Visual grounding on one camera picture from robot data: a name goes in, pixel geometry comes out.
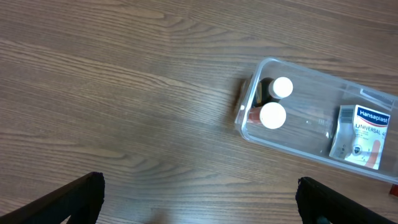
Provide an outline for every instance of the wooden surface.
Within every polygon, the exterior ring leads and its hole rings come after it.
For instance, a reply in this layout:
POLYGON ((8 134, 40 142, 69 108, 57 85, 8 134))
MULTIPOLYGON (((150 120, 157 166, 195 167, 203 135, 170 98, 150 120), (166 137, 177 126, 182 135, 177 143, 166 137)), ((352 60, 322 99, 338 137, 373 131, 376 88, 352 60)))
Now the wooden surface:
POLYGON ((302 176, 398 222, 390 184, 250 144, 232 114, 266 56, 398 95, 397 10, 0 0, 0 214, 98 171, 98 223, 300 223, 302 176))

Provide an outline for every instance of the transparent storage box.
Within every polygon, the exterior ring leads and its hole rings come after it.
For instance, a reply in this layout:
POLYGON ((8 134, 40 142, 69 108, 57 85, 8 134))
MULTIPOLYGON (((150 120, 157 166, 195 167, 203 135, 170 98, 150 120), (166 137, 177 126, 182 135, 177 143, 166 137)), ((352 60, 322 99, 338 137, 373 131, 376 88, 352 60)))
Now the transparent storage box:
POLYGON ((397 100, 396 96, 357 83, 276 58, 266 58, 241 88, 235 126, 250 142, 398 184, 397 100), (267 77, 287 77, 294 85, 292 94, 279 101, 286 110, 286 120, 277 129, 248 123, 257 84, 267 77), (378 170, 329 156, 340 105, 361 105, 391 116, 378 170))

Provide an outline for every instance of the bottle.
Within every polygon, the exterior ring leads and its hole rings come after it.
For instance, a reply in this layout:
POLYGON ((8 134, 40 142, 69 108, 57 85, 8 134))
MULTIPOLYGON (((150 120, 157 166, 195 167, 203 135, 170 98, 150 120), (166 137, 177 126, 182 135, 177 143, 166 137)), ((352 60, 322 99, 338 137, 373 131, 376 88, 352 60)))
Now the bottle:
POLYGON ((257 85, 252 107, 261 107, 268 102, 277 103, 279 100, 290 96, 292 92, 293 83, 289 78, 264 78, 257 85))
POLYGON ((276 102, 270 102, 262 107, 251 108, 248 123, 262 124, 269 129, 280 128, 286 120, 285 108, 276 102))

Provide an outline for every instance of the white lid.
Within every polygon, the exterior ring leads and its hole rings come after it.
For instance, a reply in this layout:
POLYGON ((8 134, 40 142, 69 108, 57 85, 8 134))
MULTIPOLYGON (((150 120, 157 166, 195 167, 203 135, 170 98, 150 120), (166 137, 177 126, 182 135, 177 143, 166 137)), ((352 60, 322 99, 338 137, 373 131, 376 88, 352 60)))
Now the white lid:
POLYGON ((280 128, 286 120, 285 108, 275 102, 267 103, 261 108, 260 121, 269 129, 280 128))
POLYGON ((293 92, 293 83, 286 77, 279 77, 269 85, 269 94, 276 99, 290 96, 293 92))

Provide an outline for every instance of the blue label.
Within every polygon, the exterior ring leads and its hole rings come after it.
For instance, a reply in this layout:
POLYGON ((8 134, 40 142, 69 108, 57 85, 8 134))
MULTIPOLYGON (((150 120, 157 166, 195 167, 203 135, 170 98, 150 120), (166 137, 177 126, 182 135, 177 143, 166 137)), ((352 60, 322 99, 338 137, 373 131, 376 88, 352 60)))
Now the blue label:
POLYGON ((366 121, 369 121, 373 124, 378 124, 378 125, 387 125, 388 124, 388 119, 390 118, 389 116, 386 116, 384 114, 379 114, 377 112, 369 111, 364 108, 358 107, 358 111, 356 112, 356 115, 360 116, 361 118, 365 119, 366 121))

